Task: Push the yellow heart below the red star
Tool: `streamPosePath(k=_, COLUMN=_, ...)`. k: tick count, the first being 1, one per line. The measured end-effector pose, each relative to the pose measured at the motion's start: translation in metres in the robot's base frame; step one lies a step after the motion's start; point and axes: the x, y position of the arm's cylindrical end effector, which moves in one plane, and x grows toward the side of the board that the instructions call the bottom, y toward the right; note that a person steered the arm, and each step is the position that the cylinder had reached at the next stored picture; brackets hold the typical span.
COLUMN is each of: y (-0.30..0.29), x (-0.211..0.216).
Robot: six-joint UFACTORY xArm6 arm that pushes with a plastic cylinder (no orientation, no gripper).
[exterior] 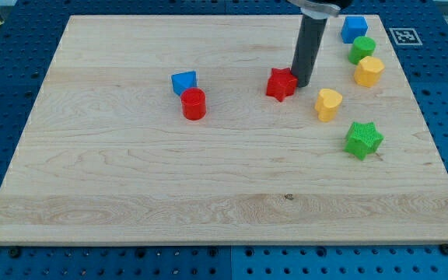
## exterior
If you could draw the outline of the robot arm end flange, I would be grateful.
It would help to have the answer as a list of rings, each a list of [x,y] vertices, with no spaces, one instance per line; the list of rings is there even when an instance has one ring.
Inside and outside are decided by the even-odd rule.
[[[287,0],[300,8],[300,12],[312,19],[337,17],[341,10],[348,8],[353,0]]]

